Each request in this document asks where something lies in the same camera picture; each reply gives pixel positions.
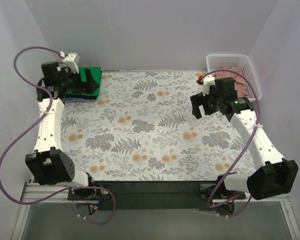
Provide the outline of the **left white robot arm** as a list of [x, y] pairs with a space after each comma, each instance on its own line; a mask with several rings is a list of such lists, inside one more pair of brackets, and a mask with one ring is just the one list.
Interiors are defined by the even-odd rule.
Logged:
[[25, 164], [40, 185], [80, 186], [79, 194], [91, 200], [97, 193], [93, 178], [76, 169], [73, 160], [63, 152], [62, 115], [66, 99], [97, 99], [102, 70], [80, 67], [78, 73], [73, 73], [68, 64], [57, 61], [43, 63], [41, 70], [37, 102], [43, 120], [38, 124], [33, 153], [26, 155]]

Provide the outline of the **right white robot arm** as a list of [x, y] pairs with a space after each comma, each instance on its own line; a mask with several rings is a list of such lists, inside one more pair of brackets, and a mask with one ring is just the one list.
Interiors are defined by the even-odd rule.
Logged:
[[200, 119], [220, 112], [238, 131], [245, 142], [243, 152], [249, 151], [255, 172], [251, 175], [232, 173], [218, 177], [213, 192], [227, 199], [234, 192], [249, 193], [262, 200], [291, 192], [299, 167], [295, 160], [287, 160], [273, 145], [260, 124], [260, 113], [255, 111], [247, 97], [238, 97], [235, 81], [231, 77], [215, 79], [211, 75], [200, 77], [197, 83], [202, 91], [190, 97], [192, 114]]

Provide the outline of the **green t shirt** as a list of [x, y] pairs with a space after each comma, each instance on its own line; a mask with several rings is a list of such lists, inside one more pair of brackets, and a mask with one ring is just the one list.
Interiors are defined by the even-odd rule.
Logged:
[[100, 67], [79, 67], [79, 73], [71, 73], [66, 77], [66, 97], [95, 100], [99, 96], [101, 80]]

